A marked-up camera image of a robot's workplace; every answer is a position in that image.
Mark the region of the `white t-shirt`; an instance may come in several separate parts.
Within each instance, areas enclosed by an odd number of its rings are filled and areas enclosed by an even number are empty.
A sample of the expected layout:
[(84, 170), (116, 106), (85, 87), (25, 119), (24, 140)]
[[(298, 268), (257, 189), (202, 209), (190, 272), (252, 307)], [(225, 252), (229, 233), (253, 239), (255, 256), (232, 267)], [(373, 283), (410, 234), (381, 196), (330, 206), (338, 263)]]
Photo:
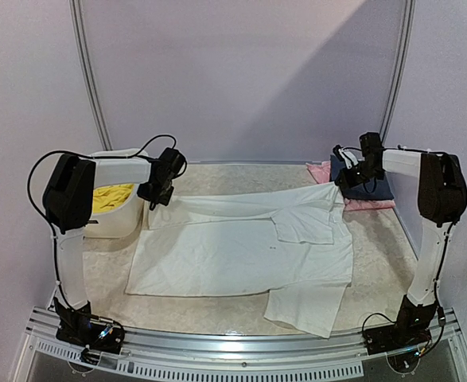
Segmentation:
[(178, 196), (148, 215), (128, 294), (268, 293), (264, 316), (329, 337), (352, 281), (352, 236), (332, 183), (268, 193)]

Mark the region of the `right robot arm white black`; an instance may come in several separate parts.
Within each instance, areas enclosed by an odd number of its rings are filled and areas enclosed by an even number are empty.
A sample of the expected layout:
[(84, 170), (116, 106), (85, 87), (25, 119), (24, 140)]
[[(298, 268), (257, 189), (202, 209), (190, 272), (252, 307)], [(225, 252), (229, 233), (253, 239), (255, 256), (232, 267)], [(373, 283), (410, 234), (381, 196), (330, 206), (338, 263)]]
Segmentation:
[(420, 254), (389, 335), (395, 346), (406, 347), (429, 327), (437, 312), (443, 311), (438, 302), (440, 276), (454, 226), (467, 208), (467, 185), (453, 154), (403, 146), (386, 148), (375, 132), (361, 135), (357, 150), (362, 154), (360, 160), (351, 147), (333, 147), (333, 155), (345, 163), (334, 178), (342, 192), (378, 181), (386, 173), (417, 180), (417, 207), (422, 218)]

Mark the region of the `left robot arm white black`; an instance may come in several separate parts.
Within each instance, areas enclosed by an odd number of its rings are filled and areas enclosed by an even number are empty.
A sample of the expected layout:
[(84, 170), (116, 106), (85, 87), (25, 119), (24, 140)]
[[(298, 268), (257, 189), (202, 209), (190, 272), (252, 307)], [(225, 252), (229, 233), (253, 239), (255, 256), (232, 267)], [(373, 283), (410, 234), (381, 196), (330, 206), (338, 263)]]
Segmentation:
[(92, 215), (93, 192), (109, 185), (133, 184), (150, 210), (167, 206), (173, 180), (186, 170), (187, 160), (167, 147), (151, 158), (142, 149), (103, 151), (84, 155), (61, 151), (42, 197), (44, 218), (53, 230), (58, 295), (54, 304), (61, 325), (79, 345), (97, 337), (84, 285), (84, 229)]

